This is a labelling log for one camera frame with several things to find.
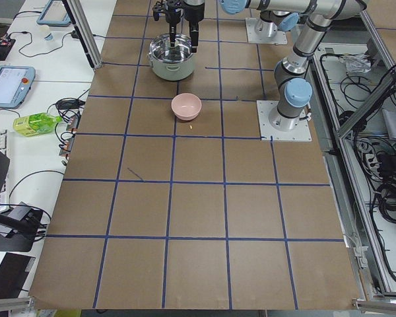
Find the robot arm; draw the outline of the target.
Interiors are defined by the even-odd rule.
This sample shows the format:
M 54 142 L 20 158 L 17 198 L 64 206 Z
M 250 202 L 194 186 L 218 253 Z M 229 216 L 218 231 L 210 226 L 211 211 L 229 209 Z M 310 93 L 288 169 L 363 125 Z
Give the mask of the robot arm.
M 312 86 L 305 80 L 308 61 L 334 20 L 357 15 L 367 7 L 365 1 L 221 1 L 224 12 L 234 15 L 245 8 L 258 11 L 286 11 L 308 15 L 290 54 L 275 66 L 280 100 L 269 113 L 270 124 L 289 132 L 300 121 L 302 109 L 312 97 Z
M 291 11 L 270 10 L 268 1 L 220 1 L 221 9 L 235 15 L 244 9 L 259 11 L 257 18 L 246 19 L 247 41 L 252 44 L 287 44 L 286 33 L 299 21 L 299 14 Z M 165 16 L 169 24 L 170 47 L 176 43 L 177 25 L 181 18 L 189 23 L 191 51 L 195 53 L 199 45 L 199 23 L 204 19 L 204 1 L 157 1 L 153 8 L 153 18 L 158 21 Z

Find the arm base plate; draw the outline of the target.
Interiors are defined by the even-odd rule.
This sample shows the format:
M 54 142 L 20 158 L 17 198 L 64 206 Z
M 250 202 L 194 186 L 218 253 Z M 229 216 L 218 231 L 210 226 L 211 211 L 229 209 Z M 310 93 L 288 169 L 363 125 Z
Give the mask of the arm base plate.
M 278 113 L 276 100 L 258 100 L 257 115 L 262 141 L 310 142 L 308 119 L 304 110 L 297 118 L 286 118 Z
M 260 18 L 246 18 L 247 41 L 252 44 L 286 45 L 286 33 L 278 30 L 273 22 Z

